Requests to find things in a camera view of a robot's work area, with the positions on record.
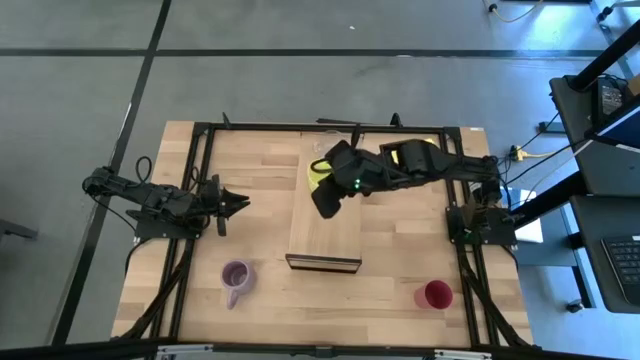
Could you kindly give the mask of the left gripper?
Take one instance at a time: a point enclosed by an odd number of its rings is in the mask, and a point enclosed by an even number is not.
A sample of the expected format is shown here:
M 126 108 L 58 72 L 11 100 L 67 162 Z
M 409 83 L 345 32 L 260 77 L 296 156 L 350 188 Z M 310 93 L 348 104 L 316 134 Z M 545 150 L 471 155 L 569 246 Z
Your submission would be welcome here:
M 217 174 L 204 182 L 199 190 L 199 198 L 200 210 L 203 212 L 201 230 L 206 230 L 214 218 L 217 234 L 221 237 L 227 235 L 226 219 L 247 207 L 250 202 L 248 196 L 223 188 Z

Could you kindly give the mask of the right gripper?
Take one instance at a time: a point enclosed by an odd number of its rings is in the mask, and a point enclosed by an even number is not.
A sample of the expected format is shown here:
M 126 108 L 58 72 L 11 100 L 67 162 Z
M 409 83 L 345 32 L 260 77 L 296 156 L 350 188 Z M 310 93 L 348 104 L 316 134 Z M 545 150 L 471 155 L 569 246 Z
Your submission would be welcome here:
M 330 173 L 311 192 L 316 209 L 323 219 L 331 219 L 341 208 L 340 201 L 357 193 L 391 191 L 394 184 L 383 157 L 368 150 L 353 147 L 345 140 L 339 141 L 324 159 L 311 162 L 314 173 Z

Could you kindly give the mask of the yellow mug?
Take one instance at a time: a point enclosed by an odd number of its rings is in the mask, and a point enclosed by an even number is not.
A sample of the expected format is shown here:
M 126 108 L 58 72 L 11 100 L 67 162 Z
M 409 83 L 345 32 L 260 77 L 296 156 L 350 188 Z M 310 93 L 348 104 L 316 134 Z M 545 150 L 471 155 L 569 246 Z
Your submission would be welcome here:
M 314 173 L 307 168 L 307 182 L 310 192 L 314 192 L 318 186 L 319 182 L 329 176 L 331 173 Z

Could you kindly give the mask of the purple mug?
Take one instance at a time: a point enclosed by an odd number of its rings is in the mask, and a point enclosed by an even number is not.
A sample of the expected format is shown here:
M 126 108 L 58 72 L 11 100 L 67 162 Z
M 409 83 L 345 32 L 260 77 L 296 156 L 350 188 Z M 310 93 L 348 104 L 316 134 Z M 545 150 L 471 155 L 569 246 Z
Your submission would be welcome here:
M 253 290 L 257 276 L 250 263 L 232 260 L 223 266 L 220 278 L 223 287 L 228 291 L 226 307 L 231 310 L 241 296 Z

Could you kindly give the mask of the wooden shelf with black legs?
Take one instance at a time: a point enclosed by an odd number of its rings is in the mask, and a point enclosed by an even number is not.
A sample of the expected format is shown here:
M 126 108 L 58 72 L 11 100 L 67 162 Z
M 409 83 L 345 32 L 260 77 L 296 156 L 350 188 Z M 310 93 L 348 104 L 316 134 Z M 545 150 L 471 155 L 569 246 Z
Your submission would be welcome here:
M 311 146 L 312 132 L 300 136 L 293 216 L 285 260 L 293 270 L 354 274 L 362 264 L 361 202 L 348 198 L 331 219 L 323 219 L 311 198 L 309 164 L 318 156 Z

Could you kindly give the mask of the clear plastic cup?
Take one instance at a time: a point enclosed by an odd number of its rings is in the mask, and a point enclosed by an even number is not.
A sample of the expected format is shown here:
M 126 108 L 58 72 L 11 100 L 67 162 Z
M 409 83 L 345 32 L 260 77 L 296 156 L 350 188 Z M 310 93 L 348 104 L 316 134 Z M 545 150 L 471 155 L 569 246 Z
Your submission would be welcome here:
M 345 133 L 335 130 L 312 133 L 312 150 L 318 156 L 324 156 L 338 142 L 347 139 L 348 136 Z

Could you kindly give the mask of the red cup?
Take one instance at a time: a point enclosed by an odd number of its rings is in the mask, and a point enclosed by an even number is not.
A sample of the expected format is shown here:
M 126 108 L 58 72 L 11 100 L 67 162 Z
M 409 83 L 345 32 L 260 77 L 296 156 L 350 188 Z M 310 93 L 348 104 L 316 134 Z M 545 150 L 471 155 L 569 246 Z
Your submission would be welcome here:
M 413 300 L 419 308 L 444 310 L 453 302 L 453 291 L 444 281 L 432 280 L 414 291 Z

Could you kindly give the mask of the yellow power strip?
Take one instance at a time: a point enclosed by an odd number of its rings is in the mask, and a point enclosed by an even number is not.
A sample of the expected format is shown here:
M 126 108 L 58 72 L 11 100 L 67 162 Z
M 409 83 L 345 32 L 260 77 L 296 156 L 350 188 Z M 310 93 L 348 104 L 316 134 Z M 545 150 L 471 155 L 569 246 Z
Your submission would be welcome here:
M 526 152 L 521 146 L 513 145 L 508 153 L 508 158 L 511 161 L 522 162 L 528 158 L 547 158 L 552 155 L 552 152 L 532 154 Z

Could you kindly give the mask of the black desk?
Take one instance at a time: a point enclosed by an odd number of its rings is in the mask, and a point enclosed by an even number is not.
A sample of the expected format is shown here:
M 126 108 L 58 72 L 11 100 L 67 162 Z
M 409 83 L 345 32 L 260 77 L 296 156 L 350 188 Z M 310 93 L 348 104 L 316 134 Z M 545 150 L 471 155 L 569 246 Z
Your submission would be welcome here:
M 563 78 L 550 80 L 551 96 L 573 150 L 584 195 L 569 198 L 604 306 L 613 313 L 640 314 L 618 284 L 601 240 L 640 235 L 640 154 L 584 139 L 590 128 L 591 95 Z

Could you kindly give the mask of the black power adapter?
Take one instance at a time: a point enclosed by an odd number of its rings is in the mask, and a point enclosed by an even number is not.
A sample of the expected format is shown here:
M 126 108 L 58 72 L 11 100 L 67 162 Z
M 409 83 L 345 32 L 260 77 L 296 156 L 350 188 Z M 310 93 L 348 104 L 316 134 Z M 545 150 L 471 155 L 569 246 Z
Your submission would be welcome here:
M 591 86 L 591 122 L 600 126 L 625 102 L 627 80 L 615 75 L 599 76 Z

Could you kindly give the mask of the black keyboard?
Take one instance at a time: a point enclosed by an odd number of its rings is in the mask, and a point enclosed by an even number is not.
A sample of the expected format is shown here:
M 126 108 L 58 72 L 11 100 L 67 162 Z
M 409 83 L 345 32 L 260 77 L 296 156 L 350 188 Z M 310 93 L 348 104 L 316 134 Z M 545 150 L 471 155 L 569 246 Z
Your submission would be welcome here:
M 623 297 L 640 306 L 640 235 L 604 237 L 601 244 Z

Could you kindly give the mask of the black aluminium rig frame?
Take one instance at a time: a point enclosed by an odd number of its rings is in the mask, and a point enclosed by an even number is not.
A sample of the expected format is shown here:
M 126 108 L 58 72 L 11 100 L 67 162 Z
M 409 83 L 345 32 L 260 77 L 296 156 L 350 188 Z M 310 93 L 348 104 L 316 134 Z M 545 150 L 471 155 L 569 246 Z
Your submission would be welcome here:
M 466 347 L 470 343 L 456 251 L 448 238 L 444 182 L 358 196 L 362 264 L 354 274 L 293 270 L 285 260 L 293 216 L 300 131 L 220 130 L 195 146 L 195 163 L 250 205 L 221 237 L 195 244 L 178 339 L 261 345 Z M 250 263 L 253 290 L 226 307 L 220 274 Z M 444 310 L 415 305 L 414 291 L 441 280 Z

